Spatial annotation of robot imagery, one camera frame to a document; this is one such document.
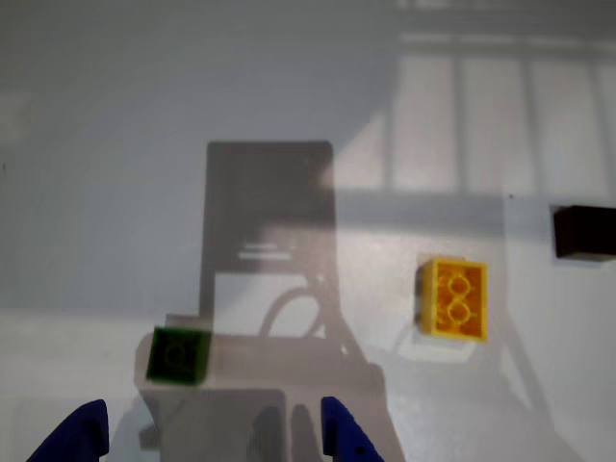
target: yellow lego brick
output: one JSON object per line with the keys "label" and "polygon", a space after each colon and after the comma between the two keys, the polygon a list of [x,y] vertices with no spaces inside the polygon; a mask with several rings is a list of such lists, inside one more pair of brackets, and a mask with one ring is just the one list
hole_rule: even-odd
{"label": "yellow lego brick", "polygon": [[422,331],[459,340],[488,339],[484,263],[435,258],[423,267]]}

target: white table surface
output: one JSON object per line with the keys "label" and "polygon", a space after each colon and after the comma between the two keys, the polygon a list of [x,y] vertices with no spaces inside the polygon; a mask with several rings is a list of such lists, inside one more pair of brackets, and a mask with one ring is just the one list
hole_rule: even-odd
{"label": "white table surface", "polygon": [[[409,461],[613,460],[616,267],[556,261],[550,218],[616,201],[616,40],[588,35],[611,30],[609,10],[546,10],[527,27],[515,2],[469,3],[0,7],[3,460],[95,398],[107,460],[166,460],[140,448],[139,355],[154,325],[198,315],[211,140],[332,143],[341,309],[384,386],[243,378],[216,339],[256,336],[302,284],[258,275],[220,280],[205,389],[280,390],[285,426],[303,404],[318,441],[322,394],[367,403],[351,411],[377,448],[397,453],[382,446],[389,416]],[[486,12],[508,32],[482,29]],[[415,272],[434,254],[487,262],[487,344],[412,326]],[[302,303],[270,335],[312,354]],[[318,363],[304,371],[327,383]]]}

